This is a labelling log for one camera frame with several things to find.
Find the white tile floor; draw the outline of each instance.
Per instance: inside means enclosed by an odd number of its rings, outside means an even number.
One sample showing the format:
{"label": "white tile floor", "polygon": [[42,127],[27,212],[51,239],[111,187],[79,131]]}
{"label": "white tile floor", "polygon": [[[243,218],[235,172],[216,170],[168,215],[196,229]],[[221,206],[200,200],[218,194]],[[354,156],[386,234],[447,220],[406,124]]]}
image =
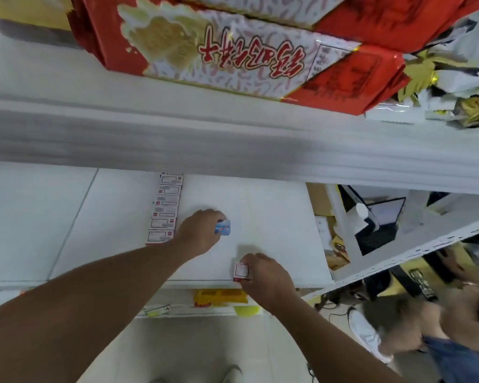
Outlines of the white tile floor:
{"label": "white tile floor", "polygon": [[[324,310],[342,314],[347,307]],[[331,322],[349,331],[346,316]],[[79,383],[221,383],[230,364],[245,383],[310,383],[307,363],[277,319],[204,317],[134,320],[94,361]]]}

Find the red snack box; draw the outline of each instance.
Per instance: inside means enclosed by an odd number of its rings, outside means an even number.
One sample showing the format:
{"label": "red snack box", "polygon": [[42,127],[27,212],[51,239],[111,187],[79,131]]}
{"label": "red snack box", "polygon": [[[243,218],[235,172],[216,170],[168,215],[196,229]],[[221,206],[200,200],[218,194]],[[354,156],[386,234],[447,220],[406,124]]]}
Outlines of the red snack box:
{"label": "red snack box", "polygon": [[400,53],[175,0],[73,0],[113,71],[362,114],[408,83]]}
{"label": "red snack box", "polygon": [[410,53],[478,10],[479,0],[345,0],[313,31]]}

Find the person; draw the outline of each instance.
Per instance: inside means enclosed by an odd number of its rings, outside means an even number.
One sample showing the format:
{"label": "person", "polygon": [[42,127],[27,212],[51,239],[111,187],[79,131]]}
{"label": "person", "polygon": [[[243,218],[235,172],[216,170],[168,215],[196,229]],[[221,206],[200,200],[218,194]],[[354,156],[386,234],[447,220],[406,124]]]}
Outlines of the person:
{"label": "person", "polygon": [[463,281],[461,289],[444,290],[440,303],[408,298],[398,305],[400,320],[380,336],[358,311],[349,317],[359,341],[380,360],[426,346],[445,383],[479,383],[479,273],[467,272],[454,252],[438,252],[442,262]]}
{"label": "person", "polygon": [[[218,242],[214,227],[225,219],[198,211],[166,243],[85,264],[1,305],[0,383],[75,383],[182,264]],[[247,254],[242,262],[251,274],[242,288],[287,329],[319,381],[402,382],[300,299],[274,259]],[[103,315],[110,306],[114,315]],[[228,377],[240,378],[237,369]]]}

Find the forearm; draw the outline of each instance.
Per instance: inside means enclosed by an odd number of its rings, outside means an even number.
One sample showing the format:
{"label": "forearm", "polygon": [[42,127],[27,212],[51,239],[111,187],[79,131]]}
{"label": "forearm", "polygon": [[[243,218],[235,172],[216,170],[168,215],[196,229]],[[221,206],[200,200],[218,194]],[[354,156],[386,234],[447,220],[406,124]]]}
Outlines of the forearm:
{"label": "forearm", "polygon": [[335,328],[300,298],[284,301],[275,316],[294,338],[320,382],[402,382],[390,368]]}
{"label": "forearm", "polygon": [[172,241],[105,258],[2,305],[0,382],[75,382],[189,258],[186,250]]}

